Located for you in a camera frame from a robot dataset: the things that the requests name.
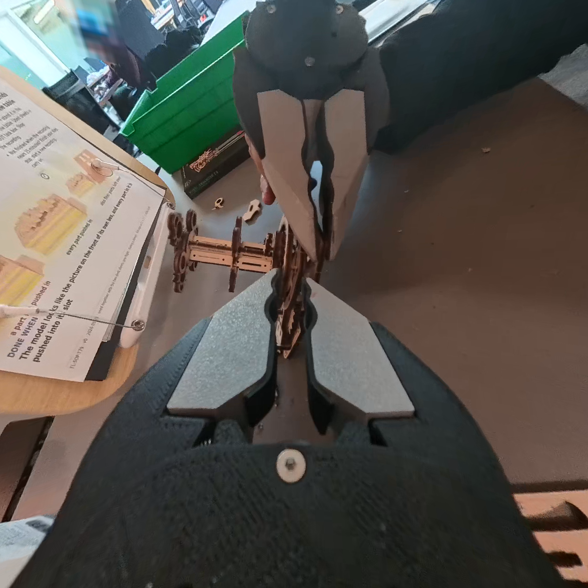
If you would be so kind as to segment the black printed box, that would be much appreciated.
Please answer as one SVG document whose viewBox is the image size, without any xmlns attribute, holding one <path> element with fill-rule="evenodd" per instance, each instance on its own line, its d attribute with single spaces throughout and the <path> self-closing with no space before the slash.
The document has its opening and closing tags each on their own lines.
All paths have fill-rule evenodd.
<svg viewBox="0 0 588 588">
<path fill-rule="evenodd" d="M 235 127 L 183 166 L 180 172 L 184 193 L 194 200 L 248 158 L 245 132 L 239 126 Z"/>
</svg>

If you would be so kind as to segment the large wooden part sheet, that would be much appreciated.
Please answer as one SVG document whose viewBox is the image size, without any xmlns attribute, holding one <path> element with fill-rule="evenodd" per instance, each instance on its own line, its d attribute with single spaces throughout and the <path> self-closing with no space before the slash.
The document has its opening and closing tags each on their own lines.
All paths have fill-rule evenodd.
<svg viewBox="0 0 588 588">
<path fill-rule="evenodd" d="M 587 490 L 516 493 L 514 499 L 562 579 L 587 587 Z"/>
</svg>

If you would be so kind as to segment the person's right hand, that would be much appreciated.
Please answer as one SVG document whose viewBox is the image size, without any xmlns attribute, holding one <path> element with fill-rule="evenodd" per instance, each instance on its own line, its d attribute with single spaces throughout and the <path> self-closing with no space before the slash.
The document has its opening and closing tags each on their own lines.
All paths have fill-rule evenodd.
<svg viewBox="0 0 588 588">
<path fill-rule="evenodd" d="M 253 160 L 254 165 L 256 166 L 256 169 L 258 170 L 258 173 L 260 175 L 260 189 L 261 189 L 262 202 L 265 205 L 271 205 L 275 202 L 275 194 L 274 194 L 272 188 L 270 187 L 269 182 L 265 176 L 261 157 L 259 156 L 259 153 L 257 152 L 256 148 L 254 147 L 254 144 L 251 141 L 250 137 L 247 136 L 246 134 L 245 134 L 245 140 L 246 140 L 247 147 L 249 150 L 249 155 L 250 155 L 251 159 Z"/>
</svg>

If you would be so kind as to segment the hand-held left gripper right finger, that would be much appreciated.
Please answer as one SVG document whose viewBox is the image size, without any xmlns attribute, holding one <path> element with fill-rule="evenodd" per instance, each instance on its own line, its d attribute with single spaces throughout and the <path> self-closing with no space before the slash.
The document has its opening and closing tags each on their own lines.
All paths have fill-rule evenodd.
<svg viewBox="0 0 588 588">
<path fill-rule="evenodd" d="M 304 283 L 307 397 L 316 430 L 411 418 L 415 407 L 370 321 L 313 279 Z"/>
</svg>

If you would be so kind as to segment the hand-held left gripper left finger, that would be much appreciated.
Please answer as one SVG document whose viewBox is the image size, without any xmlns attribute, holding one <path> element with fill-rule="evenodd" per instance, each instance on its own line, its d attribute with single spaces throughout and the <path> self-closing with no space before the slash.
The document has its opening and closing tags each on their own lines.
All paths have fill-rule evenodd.
<svg viewBox="0 0 588 588">
<path fill-rule="evenodd" d="M 278 280 L 271 270 L 214 313 L 167 403 L 170 414 L 257 425 L 269 413 Z"/>
</svg>

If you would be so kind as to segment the wooden mechanical model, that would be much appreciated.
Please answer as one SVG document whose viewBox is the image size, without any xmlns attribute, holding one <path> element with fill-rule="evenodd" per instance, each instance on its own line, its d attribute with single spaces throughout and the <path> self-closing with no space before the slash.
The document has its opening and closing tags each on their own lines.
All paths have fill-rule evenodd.
<svg viewBox="0 0 588 588">
<path fill-rule="evenodd" d="M 303 278 L 320 281 L 323 263 L 329 256 L 332 213 L 323 215 L 318 230 L 318 259 L 312 261 L 305 252 L 285 217 L 279 228 L 268 233 L 262 243 L 242 240 L 243 217 L 237 217 L 231 240 L 199 236 L 197 215 L 188 210 L 185 217 L 179 212 L 168 216 L 168 239 L 174 249 L 173 290 L 183 291 L 188 271 L 198 264 L 225 266 L 230 269 L 229 291 L 234 292 L 240 270 L 268 273 L 281 271 L 278 286 L 276 319 L 277 351 L 287 359 L 305 333 L 305 303 L 302 301 Z"/>
</svg>

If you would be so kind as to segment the printed paper leaflet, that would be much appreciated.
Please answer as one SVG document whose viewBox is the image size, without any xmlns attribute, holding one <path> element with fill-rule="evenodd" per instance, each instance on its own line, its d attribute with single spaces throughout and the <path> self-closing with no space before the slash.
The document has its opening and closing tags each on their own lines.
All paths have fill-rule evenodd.
<svg viewBox="0 0 588 588">
<path fill-rule="evenodd" d="M 1 523 L 1 583 L 22 569 L 55 521 L 55 515 L 38 515 L 31 518 Z"/>
</svg>

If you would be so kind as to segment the person's right forearm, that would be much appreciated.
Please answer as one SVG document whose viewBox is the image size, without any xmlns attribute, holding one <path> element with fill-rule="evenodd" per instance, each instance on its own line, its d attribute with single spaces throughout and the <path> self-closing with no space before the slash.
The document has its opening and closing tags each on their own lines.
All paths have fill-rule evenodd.
<svg viewBox="0 0 588 588">
<path fill-rule="evenodd" d="M 457 112 L 552 70 L 587 43 L 587 1 L 441 1 L 379 47 L 398 152 Z"/>
</svg>

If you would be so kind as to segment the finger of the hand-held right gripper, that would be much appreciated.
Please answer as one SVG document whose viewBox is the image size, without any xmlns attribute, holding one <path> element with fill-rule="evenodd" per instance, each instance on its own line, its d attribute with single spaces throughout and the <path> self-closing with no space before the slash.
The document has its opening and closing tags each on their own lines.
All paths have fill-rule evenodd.
<svg viewBox="0 0 588 588">
<path fill-rule="evenodd" d="M 333 260 L 353 216 L 368 164 L 364 93 L 342 89 L 319 115 L 319 249 L 316 277 Z"/>
<path fill-rule="evenodd" d="M 277 203 L 307 256 L 318 261 L 318 221 L 306 166 L 307 131 L 313 139 L 322 102 L 283 91 L 257 95 L 265 156 L 263 170 Z"/>
</svg>

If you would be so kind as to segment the green plastic bin stack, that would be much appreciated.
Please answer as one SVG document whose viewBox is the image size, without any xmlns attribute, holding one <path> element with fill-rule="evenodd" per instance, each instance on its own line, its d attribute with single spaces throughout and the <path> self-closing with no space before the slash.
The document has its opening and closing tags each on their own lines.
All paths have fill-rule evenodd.
<svg viewBox="0 0 588 588">
<path fill-rule="evenodd" d="M 167 173 L 192 162 L 239 125 L 233 51 L 245 45 L 242 13 L 146 90 L 121 134 Z"/>
</svg>

